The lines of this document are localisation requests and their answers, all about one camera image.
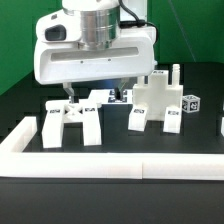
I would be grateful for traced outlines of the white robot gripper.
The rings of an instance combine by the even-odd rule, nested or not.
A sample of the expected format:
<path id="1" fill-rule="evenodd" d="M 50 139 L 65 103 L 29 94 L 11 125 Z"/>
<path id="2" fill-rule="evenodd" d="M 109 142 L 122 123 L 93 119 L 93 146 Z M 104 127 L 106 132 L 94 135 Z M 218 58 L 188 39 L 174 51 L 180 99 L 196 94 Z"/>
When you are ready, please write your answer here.
<path id="1" fill-rule="evenodd" d="M 64 83 L 72 104 L 78 101 L 74 82 L 146 76 L 156 65 L 156 29 L 120 28 L 117 9 L 60 10 L 38 20 L 36 35 L 36 80 L 42 85 Z M 128 85 L 122 79 L 114 88 L 116 100 L 123 99 Z"/>

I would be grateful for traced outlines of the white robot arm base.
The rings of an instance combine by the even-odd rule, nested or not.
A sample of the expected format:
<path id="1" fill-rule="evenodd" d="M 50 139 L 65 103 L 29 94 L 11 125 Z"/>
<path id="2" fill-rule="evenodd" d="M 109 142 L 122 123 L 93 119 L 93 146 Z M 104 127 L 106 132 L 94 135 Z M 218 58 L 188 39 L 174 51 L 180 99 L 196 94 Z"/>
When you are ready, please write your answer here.
<path id="1" fill-rule="evenodd" d="M 128 27 L 143 27 L 147 25 L 148 0 L 123 0 L 123 3 L 137 16 L 137 18 L 135 18 L 130 13 L 122 10 L 121 20 L 124 21 Z"/>

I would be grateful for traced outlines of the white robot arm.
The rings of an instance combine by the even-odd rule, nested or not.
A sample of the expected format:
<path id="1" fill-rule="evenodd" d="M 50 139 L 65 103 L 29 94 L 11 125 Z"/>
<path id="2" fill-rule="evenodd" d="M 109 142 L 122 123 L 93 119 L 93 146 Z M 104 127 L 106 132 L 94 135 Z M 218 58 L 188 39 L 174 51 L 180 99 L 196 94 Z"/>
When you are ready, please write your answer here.
<path id="1" fill-rule="evenodd" d="M 157 30 L 121 21 L 121 0 L 62 0 L 36 24 L 35 79 L 42 85 L 147 76 L 155 68 Z"/>

